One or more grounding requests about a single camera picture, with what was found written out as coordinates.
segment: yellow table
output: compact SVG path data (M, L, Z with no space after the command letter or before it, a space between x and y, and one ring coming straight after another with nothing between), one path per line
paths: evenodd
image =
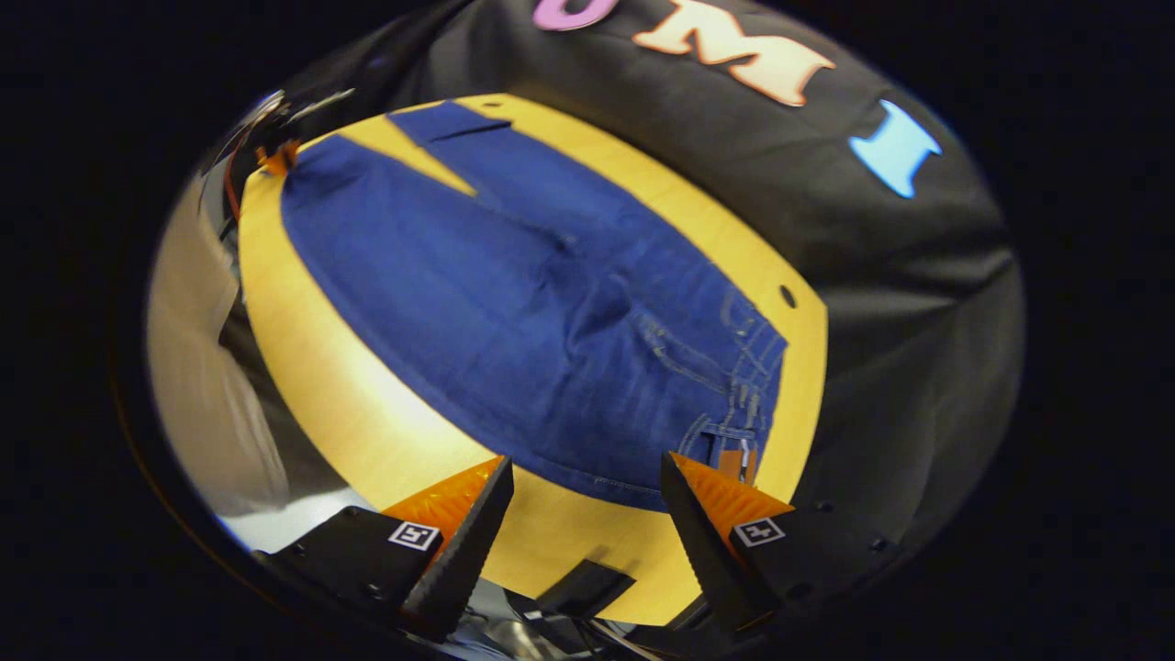
M827 310L812 288L723 205L620 140L508 94L458 102L511 120L515 130L627 189L709 256L787 339L774 425L756 484L790 500L824 391ZM382 115L337 133L475 194ZM380 510L494 457L402 384L334 309L282 225L283 181L258 171L247 183L241 267L266 365L309 438ZM780 284L791 290L795 308L785 303ZM585 558L636 579L600 618L665 625L700 594L667 514L595 500L516 466L513 501L482 576L536 598Z

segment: orange letter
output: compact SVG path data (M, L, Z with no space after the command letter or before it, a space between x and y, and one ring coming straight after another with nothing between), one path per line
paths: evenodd
M837 68L831 60L807 46L783 36L746 36L734 16L725 9L697 0L673 0L677 9L652 32L642 32L633 41L674 55L690 52L691 34L698 45L698 60L718 65L754 55L745 65L730 68L731 75L743 85L767 96L803 106L804 86L821 68Z

